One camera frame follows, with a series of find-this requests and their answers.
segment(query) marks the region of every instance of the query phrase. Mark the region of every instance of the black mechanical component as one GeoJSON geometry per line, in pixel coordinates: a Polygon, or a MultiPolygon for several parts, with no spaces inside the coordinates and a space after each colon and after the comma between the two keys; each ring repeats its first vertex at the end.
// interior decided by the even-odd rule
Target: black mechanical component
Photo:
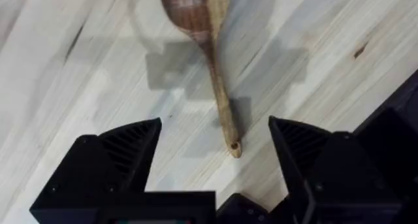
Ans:
{"type": "Polygon", "coordinates": [[[160,130],[156,119],[79,137],[31,213],[41,224],[213,223],[214,192],[144,192],[160,130]]]}
{"type": "Polygon", "coordinates": [[[30,212],[40,224],[418,223],[418,72],[354,133],[270,117],[288,196],[145,192],[161,131],[148,120],[76,139],[30,212]]]}

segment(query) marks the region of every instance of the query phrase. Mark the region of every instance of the wooden spoon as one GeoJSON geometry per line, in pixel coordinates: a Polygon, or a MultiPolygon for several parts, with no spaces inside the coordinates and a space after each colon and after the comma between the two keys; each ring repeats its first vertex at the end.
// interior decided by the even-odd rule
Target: wooden spoon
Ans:
{"type": "Polygon", "coordinates": [[[162,0],[162,2],[171,21],[197,42],[208,60],[225,141],[231,155],[239,158],[241,144],[216,54],[217,37],[227,13],[229,0],[162,0]]]}

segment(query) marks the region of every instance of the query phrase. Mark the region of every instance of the wood grain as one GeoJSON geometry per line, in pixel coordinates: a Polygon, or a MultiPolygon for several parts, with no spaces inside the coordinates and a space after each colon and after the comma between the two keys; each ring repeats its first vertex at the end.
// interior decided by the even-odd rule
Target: wood grain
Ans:
{"type": "Polygon", "coordinates": [[[229,0],[162,0],[169,18],[203,50],[208,61],[219,121],[227,149],[235,158],[242,149],[230,99],[217,60],[217,38],[227,15],[229,0]]]}
{"type": "Polygon", "coordinates": [[[269,115],[352,130],[418,68],[417,0],[229,1],[218,61],[240,159],[205,57],[161,0],[0,0],[0,223],[36,223],[28,209],[75,138],[154,117],[148,191],[214,190],[218,206],[242,192],[271,210],[287,191],[269,115]]]}

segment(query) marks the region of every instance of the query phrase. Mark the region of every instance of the wooden tabletop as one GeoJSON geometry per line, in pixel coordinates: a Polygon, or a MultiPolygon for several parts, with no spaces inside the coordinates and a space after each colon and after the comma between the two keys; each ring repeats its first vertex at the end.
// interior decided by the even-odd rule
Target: wooden tabletop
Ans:
{"type": "Polygon", "coordinates": [[[161,0],[0,0],[0,222],[75,138],[161,117],[148,191],[286,194],[269,115],[352,130],[418,68],[418,0],[231,0],[219,36],[243,154],[224,145],[203,55],[161,0]]]}

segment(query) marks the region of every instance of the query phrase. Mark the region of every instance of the spoon handle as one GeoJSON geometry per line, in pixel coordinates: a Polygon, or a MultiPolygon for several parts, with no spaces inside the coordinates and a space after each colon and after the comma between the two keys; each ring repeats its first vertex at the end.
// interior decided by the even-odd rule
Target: spoon handle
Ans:
{"type": "Polygon", "coordinates": [[[241,143],[236,129],[229,98],[225,91],[222,77],[219,73],[219,64],[216,59],[208,58],[210,78],[214,89],[219,121],[221,122],[223,135],[227,143],[229,153],[235,158],[241,157],[241,143]]]}

